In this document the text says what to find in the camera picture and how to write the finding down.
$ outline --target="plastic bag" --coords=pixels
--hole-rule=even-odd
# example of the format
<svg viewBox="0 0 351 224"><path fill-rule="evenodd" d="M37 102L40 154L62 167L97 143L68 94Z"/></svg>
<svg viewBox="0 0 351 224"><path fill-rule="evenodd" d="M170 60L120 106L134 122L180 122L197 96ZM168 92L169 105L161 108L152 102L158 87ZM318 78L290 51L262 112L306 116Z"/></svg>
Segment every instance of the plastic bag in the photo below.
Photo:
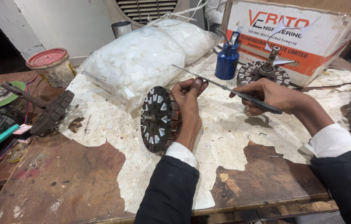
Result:
<svg viewBox="0 0 351 224"><path fill-rule="evenodd" d="M143 104L155 86L168 85L185 65L181 45L161 28L145 26L93 52L76 69L113 94L126 111Z"/></svg>
<svg viewBox="0 0 351 224"><path fill-rule="evenodd" d="M181 22L176 19L165 19L159 22L152 21L148 25L162 28L182 46L187 57L186 65L195 63L222 41L213 32L205 31L192 23Z"/></svg>

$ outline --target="metal cup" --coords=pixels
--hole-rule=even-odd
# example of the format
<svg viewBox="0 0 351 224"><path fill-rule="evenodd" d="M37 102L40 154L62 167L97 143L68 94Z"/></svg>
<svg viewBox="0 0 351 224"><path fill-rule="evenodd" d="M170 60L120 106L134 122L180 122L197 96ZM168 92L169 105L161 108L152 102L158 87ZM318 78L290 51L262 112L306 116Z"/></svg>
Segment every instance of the metal cup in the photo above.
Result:
<svg viewBox="0 0 351 224"><path fill-rule="evenodd" d="M130 21L119 21L111 25L115 38L119 38L126 33L133 31Z"/></svg>

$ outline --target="blue oil can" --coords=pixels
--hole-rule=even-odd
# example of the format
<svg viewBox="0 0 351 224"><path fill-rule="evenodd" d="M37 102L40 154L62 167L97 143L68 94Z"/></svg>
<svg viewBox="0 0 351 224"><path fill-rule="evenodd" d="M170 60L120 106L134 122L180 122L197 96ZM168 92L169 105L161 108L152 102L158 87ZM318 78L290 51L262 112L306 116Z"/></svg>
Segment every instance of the blue oil can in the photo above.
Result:
<svg viewBox="0 0 351 224"><path fill-rule="evenodd" d="M238 66L239 35L242 31L242 27L238 26L236 31L232 33L231 41L228 41L222 30L218 29L218 31L224 36L226 43L224 44L222 51L218 53L215 75L219 79L230 80L235 77L236 67Z"/></svg>

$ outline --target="air cooler grille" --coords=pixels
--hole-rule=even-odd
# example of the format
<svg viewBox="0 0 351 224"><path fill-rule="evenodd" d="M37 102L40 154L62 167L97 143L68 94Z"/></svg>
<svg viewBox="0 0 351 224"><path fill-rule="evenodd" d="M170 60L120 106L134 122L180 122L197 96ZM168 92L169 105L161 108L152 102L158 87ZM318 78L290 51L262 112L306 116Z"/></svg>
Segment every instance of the air cooler grille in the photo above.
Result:
<svg viewBox="0 0 351 224"><path fill-rule="evenodd" d="M173 12L179 0L116 0L119 8L130 19L139 24L148 23L159 16Z"/></svg>

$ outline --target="red container lid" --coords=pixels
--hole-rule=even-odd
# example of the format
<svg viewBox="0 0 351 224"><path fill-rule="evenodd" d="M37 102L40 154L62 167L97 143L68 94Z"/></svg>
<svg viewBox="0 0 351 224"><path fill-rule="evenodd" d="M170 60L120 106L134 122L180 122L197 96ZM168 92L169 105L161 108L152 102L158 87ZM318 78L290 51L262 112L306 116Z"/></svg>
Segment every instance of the red container lid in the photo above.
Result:
<svg viewBox="0 0 351 224"><path fill-rule="evenodd" d="M47 66L61 60L67 53L63 48L48 49L28 58L26 65L29 67Z"/></svg>

